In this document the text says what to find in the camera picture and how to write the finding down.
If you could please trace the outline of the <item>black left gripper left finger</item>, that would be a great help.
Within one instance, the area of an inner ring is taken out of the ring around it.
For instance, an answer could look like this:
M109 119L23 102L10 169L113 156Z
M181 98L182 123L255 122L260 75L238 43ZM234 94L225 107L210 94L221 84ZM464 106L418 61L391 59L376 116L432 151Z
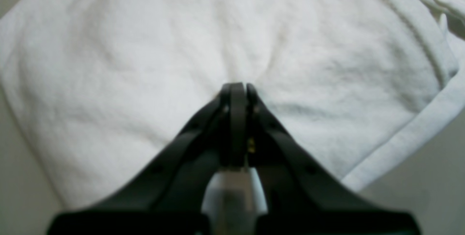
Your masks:
M246 157L247 99L225 84L135 178L82 211L58 215L49 235L209 235L201 212L208 183Z

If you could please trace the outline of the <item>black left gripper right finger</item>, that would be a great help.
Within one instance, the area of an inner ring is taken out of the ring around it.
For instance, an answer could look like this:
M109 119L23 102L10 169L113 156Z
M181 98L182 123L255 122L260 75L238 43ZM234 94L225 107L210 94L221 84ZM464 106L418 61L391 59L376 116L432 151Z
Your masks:
M246 85L248 162L256 169L267 213L257 235L420 235L407 212L385 210L354 194L305 151Z

